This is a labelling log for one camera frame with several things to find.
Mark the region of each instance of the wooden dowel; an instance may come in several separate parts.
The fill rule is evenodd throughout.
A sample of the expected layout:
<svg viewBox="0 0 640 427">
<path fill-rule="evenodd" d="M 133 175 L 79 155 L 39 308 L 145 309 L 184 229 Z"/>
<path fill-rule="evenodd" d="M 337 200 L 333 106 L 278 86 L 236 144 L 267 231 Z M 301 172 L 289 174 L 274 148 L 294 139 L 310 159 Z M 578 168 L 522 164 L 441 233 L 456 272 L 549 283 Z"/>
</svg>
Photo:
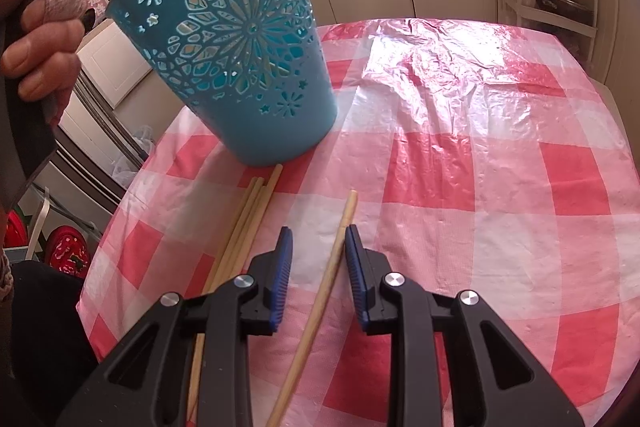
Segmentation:
<svg viewBox="0 0 640 427">
<path fill-rule="evenodd" d="M 207 277 L 207 281 L 204 283 L 204 286 L 202 287 L 203 295 L 211 291 L 209 288 L 211 288 L 211 283 L 213 282 L 216 272 L 220 267 L 220 263 L 222 262 L 222 258 L 224 257 L 224 254 L 226 252 L 226 247 L 228 246 L 234 232 L 236 231 L 236 228 L 238 227 L 239 219 L 241 219 L 242 212 L 244 211 L 244 208 L 247 206 L 246 202 L 248 201 L 251 195 L 251 191 L 255 187 L 255 184 L 257 183 L 257 181 L 258 181 L 258 178 L 255 178 L 255 177 L 251 178 L 251 181 L 249 182 L 249 186 L 244 190 L 244 193 L 242 194 L 242 199 L 240 200 L 240 203 L 236 208 L 233 218 L 229 222 L 229 227 L 226 230 L 225 235 L 222 238 L 222 241 L 220 242 L 220 246 L 218 247 L 218 253 L 216 254 L 216 258 L 213 261 L 211 270 L 209 271 L 209 276 Z"/>
<path fill-rule="evenodd" d="M 205 283 L 202 290 L 203 295 L 211 293 L 217 288 L 214 282 L 218 279 L 218 275 L 220 274 L 220 272 L 222 270 L 226 270 L 225 263 L 228 264 L 230 252 L 234 249 L 234 245 L 238 240 L 238 236 L 241 233 L 241 230 L 246 226 L 250 211 L 254 207 L 255 200 L 257 200 L 258 193 L 263 183 L 264 178 L 253 178 L 249 183 L 249 186 L 244 191 L 244 195 L 242 195 L 241 206 L 239 206 L 238 209 L 239 211 L 236 210 L 238 219 L 235 219 L 233 227 L 230 228 L 229 235 L 226 236 L 226 243 L 223 243 L 224 246 L 222 246 L 221 248 L 222 253 L 220 253 L 220 255 L 216 257 L 216 260 L 214 261 L 214 267 L 212 267 L 211 271 L 209 272 L 209 277 L 207 278 L 207 282 Z M 196 344 L 193 350 L 193 361 L 191 362 L 191 377 L 189 384 L 189 396 L 187 398 L 187 411 L 193 410 L 198 401 L 198 389 L 200 388 L 200 372 L 202 371 L 204 339 L 204 333 L 197 334 Z"/>
<path fill-rule="evenodd" d="M 246 260 L 249 257 L 249 251 L 251 250 L 251 245 L 254 243 L 255 235 L 258 233 L 258 228 L 260 227 L 260 223 L 262 222 L 264 213 L 267 210 L 267 205 L 269 204 L 269 201 L 271 201 L 271 195 L 273 194 L 273 189 L 276 187 L 276 184 L 278 183 L 278 179 L 281 173 L 282 173 L 282 165 L 277 164 L 273 169 L 273 172 L 271 173 L 269 182 L 264 188 L 264 192 L 260 194 L 260 200 L 258 200 L 258 207 L 255 209 L 255 214 L 251 220 L 251 224 L 249 225 L 249 228 L 246 231 L 246 235 L 243 238 L 238 256 L 236 256 L 233 269 L 231 270 L 231 277 L 235 277 L 242 271 L 242 267 L 244 266 L 244 263 L 246 263 Z"/>
<path fill-rule="evenodd" d="M 278 179 L 282 172 L 282 165 L 278 164 L 273 169 L 271 173 L 271 177 L 269 178 L 269 182 L 264 187 L 259 187 L 258 183 L 254 186 L 254 190 L 252 190 L 252 194 L 255 192 L 256 196 L 254 196 L 254 201 L 252 201 L 252 209 L 248 213 L 249 219 L 246 220 L 244 227 L 242 227 L 242 231 L 238 234 L 238 240 L 236 245 L 233 247 L 233 252 L 228 256 L 229 262 L 227 266 L 226 261 L 223 261 L 216 277 L 214 278 L 214 282 L 212 284 L 212 291 L 214 291 L 218 286 L 230 279 L 230 277 L 236 276 L 239 271 L 244 266 L 246 262 L 246 258 L 249 255 L 249 250 L 251 249 L 251 245 L 254 242 L 255 235 L 260 227 L 260 222 L 262 221 L 262 217 L 266 211 L 267 205 L 271 200 L 271 195 L 273 194 L 273 189 L 278 183 Z M 191 379 L 189 385 L 189 396 L 187 399 L 187 418 L 191 419 L 191 421 L 195 422 L 195 415 L 197 411 L 197 403 L 198 403 L 198 391 L 200 388 L 200 372 L 202 370 L 202 355 L 204 352 L 204 335 L 198 335 L 196 338 L 196 346 L 194 350 L 193 356 L 193 364 L 191 365 Z"/>
<path fill-rule="evenodd" d="M 215 276 L 213 277 L 210 285 L 207 287 L 207 292 L 215 291 L 218 286 L 220 286 L 223 282 L 229 279 L 229 272 L 231 267 L 234 265 L 234 256 L 236 255 L 236 251 L 238 250 L 239 244 L 241 244 L 241 237 L 244 230 L 249 226 L 251 222 L 252 211 L 255 208 L 256 202 L 259 200 L 262 184 L 264 183 L 264 178 L 258 178 L 254 186 L 252 187 L 251 194 L 249 194 L 249 198 L 246 201 L 244 208 L 242 209 L 242 214 L 240 219 L 238 219 L 238 223 L 231 235 L 231 238 L 226 245 L 225 253 L 222 256 L 222 261 L 220 263 L 220 267 L 216 271 Z"/>
<path fill-rule="evenodd" d="M 318 333 L 320 321 L 324 314 L 329 295 L 334 286 L 335 276 L 340 266 L 340 258 L 342 254 L 342 245 L 344 244 L 344 233 L 346 228 L 351 224 L 353 220 L 353 214 L 355 213 L 356 205 L 358 204 L 358 193 L 352 190 L 349 193 L 349 198 L 344 206 L 342 212 L 342 219 L 340 220 L 340 226 L 338 232 L 335 235 L 334 245 L 331 249 L 331 255 L 329 261 L 326 264 L 324 275 L 322 276 L 322 282 L 318 288 L 318 294 L 314 300 L 314 305 L 311 308 L 311 313 L 306 320 L 305 329 L 302 332 L 300 343 L 296 349 L 296 354 L 293 356 L 291 365 L 289 366 L 289 372 L 284 381 L 280 394 L 276 400 L 276 404 L 273 406 L 273 411 L 267 420 L 266 427 L 279 427 L 284 417 L 287 407 L 293 393 L 295 393 L 302 370 L 305 368 L 306 359 L 309 357 L 311 347 L 313 346 L 314 339 Z"/>
</svg>

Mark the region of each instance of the red object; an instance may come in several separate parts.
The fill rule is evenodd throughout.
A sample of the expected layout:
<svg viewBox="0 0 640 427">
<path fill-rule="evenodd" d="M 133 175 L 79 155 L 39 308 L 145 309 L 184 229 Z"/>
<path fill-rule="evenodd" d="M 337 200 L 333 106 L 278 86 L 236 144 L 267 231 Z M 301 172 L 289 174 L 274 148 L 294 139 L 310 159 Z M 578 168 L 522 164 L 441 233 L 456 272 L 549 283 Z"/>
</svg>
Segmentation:
<svg viewBox="0 0 640 427">
<path fill-rule="evenodd" d="M 6 223 L 3 248 L 26 247 L 29 244 L 27 227 L 15 210 L 9 213 Z"/>
<path fill-rule="evenodd" d="M 91 259 L 82 234 L 74 227 L 57 227 L 47 239 L 44 262 L 63 273 L 84 279 Z"/>
</svg>

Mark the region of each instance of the red and white checkered tablecloth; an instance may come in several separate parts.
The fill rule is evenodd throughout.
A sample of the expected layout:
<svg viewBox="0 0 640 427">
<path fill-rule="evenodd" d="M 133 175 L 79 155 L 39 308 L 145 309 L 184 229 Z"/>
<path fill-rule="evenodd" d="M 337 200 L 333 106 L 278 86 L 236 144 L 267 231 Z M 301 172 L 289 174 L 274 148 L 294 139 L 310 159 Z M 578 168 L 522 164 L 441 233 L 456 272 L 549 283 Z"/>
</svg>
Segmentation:
<svg viewBox="0 0 640 427">
<path fill-rule="evenodd" d="M 593 425 L 640 358 L 640 184 L 585 73 L 556 38 L 508 26 L 378 20 L 319 33 L 339 113 L 285 165 L 252 248 L 293 230 L 284 320 L 250 343 L 255 425 L 284 381 L 352 187 L 366 247 L 430 291 L 478 291 Z M 268 170 L 241 165 L 182 110 L 84 285 L 78 312 L 100 357 L 162 293 L 201 291 L 256 174 Z M 284 425 L 382 427 L 389 347 L 359 331 L 342 266 Z"/>
</svg>

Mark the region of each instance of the silver screw head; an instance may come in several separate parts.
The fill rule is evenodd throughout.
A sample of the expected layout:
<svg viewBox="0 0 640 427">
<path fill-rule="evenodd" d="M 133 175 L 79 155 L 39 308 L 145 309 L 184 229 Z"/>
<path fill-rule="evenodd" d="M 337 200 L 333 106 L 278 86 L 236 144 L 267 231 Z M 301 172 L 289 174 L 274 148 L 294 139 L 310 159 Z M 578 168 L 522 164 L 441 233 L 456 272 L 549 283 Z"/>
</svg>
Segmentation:
<svg viewBox="0 0 640 427">
<path fill-rule="evenodd" d="M 160 303 L 162 304 L 162 306 L 166 306 L 167 308 L 175 306 L 178 302 L 180 302 L 180 296 L 175 292 L 165 293 L 160 298 Z"/>
<path fill-rule="evenodd" d="M 391 272 L 385 275 L 385 282 L 389 286 L 402 286 L 404 284 L 404 275 L 398 272 Z"/>
<path fill-rule="evenodd" d="M 462 301 L 463 304 L 466 304 L 467 306 L 473 306 L 474 304 L 478 304 L 480 297 L 473 290 L 464 290 L 460 294 L 460 300 Z"/>
<path fill-rule="evenodd" d="M 234 284 L 238 286 L 238 288 L 249 288 L 254 283 L 254 278 L 249 274 L 239 275 L 234 279 Z"/>
</svg>

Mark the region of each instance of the human hand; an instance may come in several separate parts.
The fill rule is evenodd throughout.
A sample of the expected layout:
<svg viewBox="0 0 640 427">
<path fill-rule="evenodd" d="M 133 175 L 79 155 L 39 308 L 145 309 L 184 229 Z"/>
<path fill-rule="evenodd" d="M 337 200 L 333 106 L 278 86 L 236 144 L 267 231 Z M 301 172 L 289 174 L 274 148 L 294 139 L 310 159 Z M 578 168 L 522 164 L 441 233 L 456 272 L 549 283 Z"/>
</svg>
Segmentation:
<svg viewBox="0 0 640 427">
<path fill-rule="evenodd" d="M 22 0 L 0 0 L 0 20 Z M 54 93 L 57 103 L 53 126 L 71 98 L 80 73 L 76 49 L 84 36 L 80 17 L 87 0 L 34 0 L 22 13 L 20 24 L 26 35 L 15 41 L 0 58 L 0 72 L 7 78 L 23 80 L 18 94 L 25 102 L 35 102 Z"/>
</svg>

